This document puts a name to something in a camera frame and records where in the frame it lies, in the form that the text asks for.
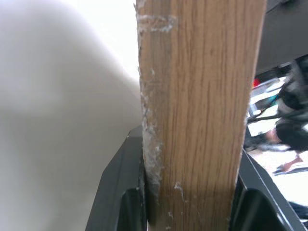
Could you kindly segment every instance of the wooden post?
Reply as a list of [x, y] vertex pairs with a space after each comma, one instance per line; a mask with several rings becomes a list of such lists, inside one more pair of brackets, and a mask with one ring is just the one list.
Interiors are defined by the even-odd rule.
[[137, 0], [151, 231], [225, 231], [264, 0]]

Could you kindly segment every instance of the blurry background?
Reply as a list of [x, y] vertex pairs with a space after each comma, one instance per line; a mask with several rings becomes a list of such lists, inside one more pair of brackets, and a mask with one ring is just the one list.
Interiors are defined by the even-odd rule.
[[0, 0], [1, 231], [85, 229], [137, 66], [133, 0]]

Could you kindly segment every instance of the white paint flakes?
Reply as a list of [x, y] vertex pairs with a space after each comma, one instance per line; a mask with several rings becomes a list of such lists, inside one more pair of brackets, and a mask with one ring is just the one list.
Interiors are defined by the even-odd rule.
[[138, 70], [138, 73], [139, 73], [139, 78], [141, 77], [141, 70], [140, 70], [140, 67], [137, 66], [137, 70]]
[[146, 3], [146, 0], [138, 0], [137, 1], [137, 9], [139, 10], [139, 9], [141, 9], [142, 7], [144, 7], [144, 4]]
[[171, 218], [173, 219], [173, 215], [172, 215], [172, 212], [171, 212], [171, 211], [168, 212], [168, 216], [171, 217]]
[[178, 189], [178, 190], [181, 192], [182, 200], [183, 200], [185, 203], [188, 202], [188, 200], [185, 200], [185, 199], [184, 199], [184, 190], [183, 190], [183, 188], [181, 187], [181, 183], [180, 183], [180, 182], [176, 182], [176, 183], [175, 183], [174, 189]]
[[158, 202], [159, 187], [161, 181], [161, 171], [163, 169], [161, 163], [162, 142], [156, 134], [156, 120], [149, 108], [149, 97], [145, 95], [144, 83], [140, 79], [141, 86], [141, 110], [142, 110], [142, 147], [144, 166], [147, 179], [149, 182], [149, 190], [156, 197]]
[[150, 71], [151, 71], [151, 75], [154, 76], [155, 75], [155, 71], [153, 70], [153, 68], [151, 68]]
[[138, 33], [144, 31], [169, 32], [177, 22], [177, 18], [172, 15], [137, 15], [136, 18]]

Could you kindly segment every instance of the person's foot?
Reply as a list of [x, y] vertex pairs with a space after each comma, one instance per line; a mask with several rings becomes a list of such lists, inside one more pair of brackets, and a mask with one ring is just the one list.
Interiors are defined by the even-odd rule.
[[290, 168], [292, 167], [292, 165], [297, 164], [303, 162], [303, 159], [300, 158], [299, 156], [297, 158], [295, 158], [294, 160], [287, 162], [285, 164], [282, 165], [282, 170], [283, 172], [287, 172], [290, 170]]

